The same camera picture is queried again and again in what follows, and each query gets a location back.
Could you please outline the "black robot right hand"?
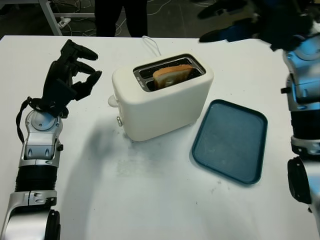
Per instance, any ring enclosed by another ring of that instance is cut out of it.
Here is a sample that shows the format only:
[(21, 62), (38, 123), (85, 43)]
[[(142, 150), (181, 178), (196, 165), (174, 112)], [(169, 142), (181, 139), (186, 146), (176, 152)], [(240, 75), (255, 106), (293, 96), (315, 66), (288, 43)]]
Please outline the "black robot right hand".
[(313, 0), (218, 0), (203, 9), (198, 19), (233, 14), (249, 6), (250, 17), (236, 20), (230, 26), (212, 30), (199, 38), (201, 43), (228, 42), (257, 38), (273, 51), (292, 51), (312, 34), (313, 16), (307, 12)]

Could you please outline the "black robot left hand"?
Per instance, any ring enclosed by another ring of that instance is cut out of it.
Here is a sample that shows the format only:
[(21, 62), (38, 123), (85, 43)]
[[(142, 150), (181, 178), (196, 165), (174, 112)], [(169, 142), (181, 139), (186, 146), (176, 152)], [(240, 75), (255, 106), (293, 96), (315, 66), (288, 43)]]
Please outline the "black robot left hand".
[(60, 50), (60, 57), (53, 61), (43, 86), (39, 108), (52, 115), (59, 115), (72, 100), (82, 100), (91, 94), (102, 75), (78, 59), (96, 61), (98, 54), (91, 49), (67, 40)]

